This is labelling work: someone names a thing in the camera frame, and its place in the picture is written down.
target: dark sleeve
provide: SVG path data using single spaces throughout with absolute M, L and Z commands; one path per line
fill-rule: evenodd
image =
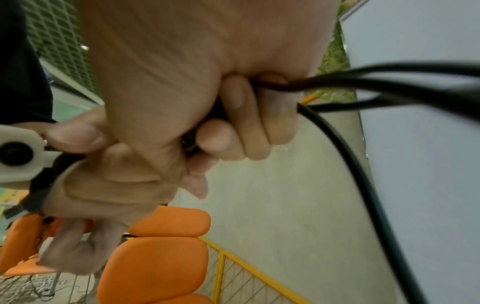
M 0 46 L 0 124 L 55 122 L 52 92 L 17 0 L 0 1 Z

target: metal grille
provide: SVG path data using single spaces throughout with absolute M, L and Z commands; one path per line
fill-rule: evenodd
M 49 63 L 100 95 L 77 26 L 74 0 L 23 0 L 28 39 Z
M 287 297 L 229 259 L 225 259 L 220 304 L 293 304 Z
M 208 268 L 203 284 L 195 293 L 200 293 L 214 299 L 215 282 L 217 278 L 217 268 L 219 265 L 220 252 L 210 245 L 208 247 Z

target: hand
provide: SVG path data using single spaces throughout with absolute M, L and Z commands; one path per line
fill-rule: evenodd
M 88 145 L 76 143 L 75 132 L 69 137 L 68 130 L 74 124 L 99 131 L 108 148 L 87 154 L 85 161 L 71 166 L 54 183 L 43 212 L 65 219 L 39 262 L 61 272 L 91 274 L 106 263 L 128 227 L 157 206 L 170 203 L 177 187 L 163 182 L 146 161 L 116 142 L 106 126 L 103 107 L 51 125 L 45 133 L 49 144 L 65 152 L 88 152 Z M 49 140 L 50 132 L 57 129 L 62 130 L 65 140 Z M 188 164 L 189 171 L 198 176 L 204 176 L 214 165 L 198 164 Z M 95 224 L 89 239 L 81 241 L 86 219 L 95 220 Z
M 181 137 L 217 95 L 230 122 L 200 127 L 197 143 L 210 155 L 264 159 L 293 138 L 300 97 L 255 95 L 246 78 L 286 82 L 315 73 L 337 8 L 338 0 L 78 3 L 112 132 L 162 180 L 186 189 L 200 189 L 202 180 L 191 178 Z

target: concrete floor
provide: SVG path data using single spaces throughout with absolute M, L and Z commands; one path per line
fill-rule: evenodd
M 328 114 L 368 166 L 357 113 Z M 340 156 L 310 122 L 264 162 L 221 163 L 209 196 L 173 205 L 206 210 L 207 238 L 312 303 L 395 303 L 394 280 Z

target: yellow metal fence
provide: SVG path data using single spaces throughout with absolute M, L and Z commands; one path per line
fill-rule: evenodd
M 205 281 L 197 293 L 215 304 L 310 304 L 215 243 L 208 246 Z

